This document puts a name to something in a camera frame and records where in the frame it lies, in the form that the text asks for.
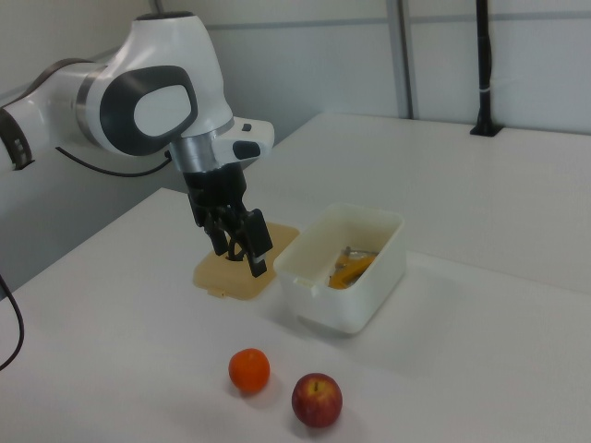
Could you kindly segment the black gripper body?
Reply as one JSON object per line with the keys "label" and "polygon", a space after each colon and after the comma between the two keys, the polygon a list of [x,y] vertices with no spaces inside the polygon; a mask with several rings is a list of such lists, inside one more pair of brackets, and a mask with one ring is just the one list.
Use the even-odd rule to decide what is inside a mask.
{"label": "black gripper body", "polygon": [[247,183],[238,163],[201,173],[183,173],[189,203],[197,226],[204,227],[209,217],[246,213],[242,201]]}

